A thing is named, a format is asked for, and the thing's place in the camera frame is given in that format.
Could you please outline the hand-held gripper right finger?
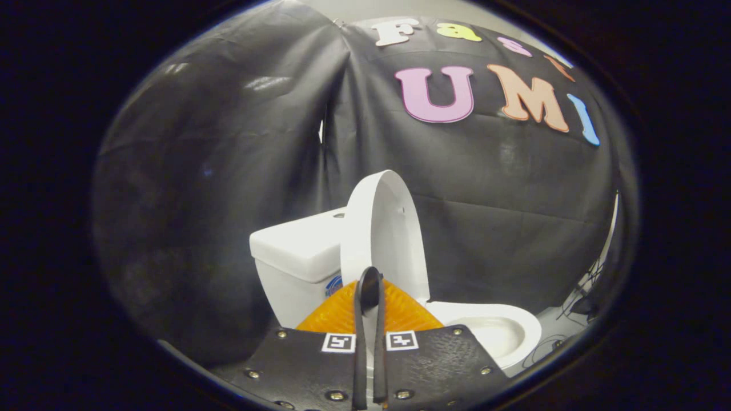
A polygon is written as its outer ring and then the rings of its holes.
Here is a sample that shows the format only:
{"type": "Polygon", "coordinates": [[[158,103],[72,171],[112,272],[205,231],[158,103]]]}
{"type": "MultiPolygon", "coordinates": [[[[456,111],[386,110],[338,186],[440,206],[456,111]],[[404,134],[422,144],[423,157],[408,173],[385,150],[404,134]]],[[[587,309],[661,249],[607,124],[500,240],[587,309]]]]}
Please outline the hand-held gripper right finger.
{"type": "Polygon", "coordinates": [[[509,378],[466,325],[387,332],[384,276],[371,270],[376,308],[372,400],[384,410],[468,410],[491,402],[509,378]]]}

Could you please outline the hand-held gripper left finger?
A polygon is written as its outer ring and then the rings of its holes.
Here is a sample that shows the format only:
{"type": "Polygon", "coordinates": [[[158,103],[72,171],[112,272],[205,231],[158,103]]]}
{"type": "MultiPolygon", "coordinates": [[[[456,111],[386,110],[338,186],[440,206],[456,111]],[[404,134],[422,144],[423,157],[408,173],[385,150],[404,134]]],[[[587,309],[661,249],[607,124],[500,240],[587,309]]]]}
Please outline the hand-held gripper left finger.
{"type": "Polygon", "coordinates": [[[355,285],[353,333],[279,328],[241,366],[237,385],[284,410],[365,410],[367,341],[365,311],[372,307],[372,269],[355,285]]]}

